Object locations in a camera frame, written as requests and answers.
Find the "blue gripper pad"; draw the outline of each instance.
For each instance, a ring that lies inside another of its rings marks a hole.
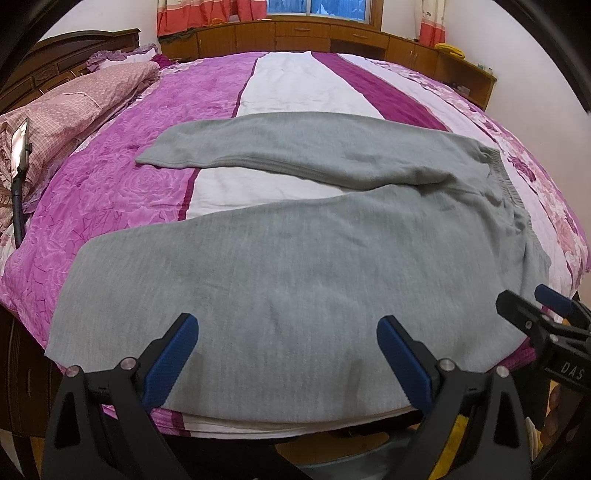
[[[173,329],[176,329],[176,332],[154,361],[152,368],[144,379],[142,405],[147,411],[161,407],[164,404],[184,364],[197,344],[199,323],[193,315],[183,313],[164,335],[163,339],[167,339],[170,333],[173,333],[171,332]]]
[[[535,288],[535,299],[547,306],[562,318],[568,318],[574,312],[573,302],[546,285],[540,284]]]
[[[390,323],[389,318],[384,317],[378,322],[378,345],[390,368],[400,382],[404,393],[411,405],[426,416],[433,409],[433,389],[431,379],[421,366],[418,359],[408,347],[407,343],[413,340],[398,323],[400,332]]]

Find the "pillow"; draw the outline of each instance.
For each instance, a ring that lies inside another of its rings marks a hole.
[[[155,52],[158,51],[158,47],[155,43],[149,43],[147,45],[143,45],[141,47],[136,48],[132,52],[126,52],[121,50],[109,51],[109,50],[99,50],[96,53],[93,53],[88,60],[86,60],[86,68],[89,72],[94,72],[95,70],[99,69],[99,64],[105,60],[125,60],[129,56],[137,55],[137,54],[144,54],[150,50],[154,49]]]
[[[84,136],[121,108],[122,102],[128,102],[157,79],[158,64],[154,62],[116,65],[75,78],[0,115],[0,228],[6,228],[12,220],[12,134],[25,118],[30,120],[29,139],[33,144],[22,189],[27,201],[56,160],[69,156]]]
[[[125,57],[123,60],[103,60],[98,64],[99,70],[105,69],[107,67],[112,67],[113,65],[121,65],[122,63],[139,63],[141,61],[150,61],[156,55],[156,50],[154,48],[149,49],[146,53],[136,53],[133,55],[129,55]]]

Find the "metal screw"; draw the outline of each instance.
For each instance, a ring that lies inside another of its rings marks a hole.
[[[509,376],[509,369],[507,367],[503,367],[499,365],[496,367],[496,374],[499,375],[501,378],[507,378]]]
[[[449,358],[439,360],[439,368],[444,372],[451,372],[456,367],[456,364]]]
[[[78,365],[72,365],[66,370],[66,376],[70,378],[74,378],[76,375],[80,373],[80,367]]]
[[[121,363],[119,364],[119,366],[123,369],[123,370],[131,370],[133,367],[135,367],[136,364],[136,360],[135,358],[129,356],[127,358],[124,358]]]

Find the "yellow object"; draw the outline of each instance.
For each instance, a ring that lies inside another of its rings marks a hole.
[[[454,57],[458,57],[462,60],[466,58],[462,50],[460,50],[457,47],[454,47],[453,45],[450,45],[449,43],[438,43],[437,45],[435,45],[435,48],[449,55],[453,55]]]
[[[452,432],[447,438],[445,447],[441,452],[441,456],[439,457],[435,468],[429,476],[429,480],[437,480],[449,473],[453,459],[456,457],[456,453],[460,449],[460,444],[464,437],[467,425],[468,417],[463,415],[458,415],[456,417],[456,422],[453,424]]]

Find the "wall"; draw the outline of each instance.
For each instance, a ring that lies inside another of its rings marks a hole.
[[[139,28],[139,44],[158,43],[157,0],[82,0],[64,15],[43,38],[76,30],[117,31]]]
[[[551,58],[493,0],[446,0],[447,42],[499,79],[487,113],[511,130],[563,192],[591,240],[591,117]],[[382,29],[414,36],[414,0],[385,0]],[[581,288],[591,301],[591,275]]]

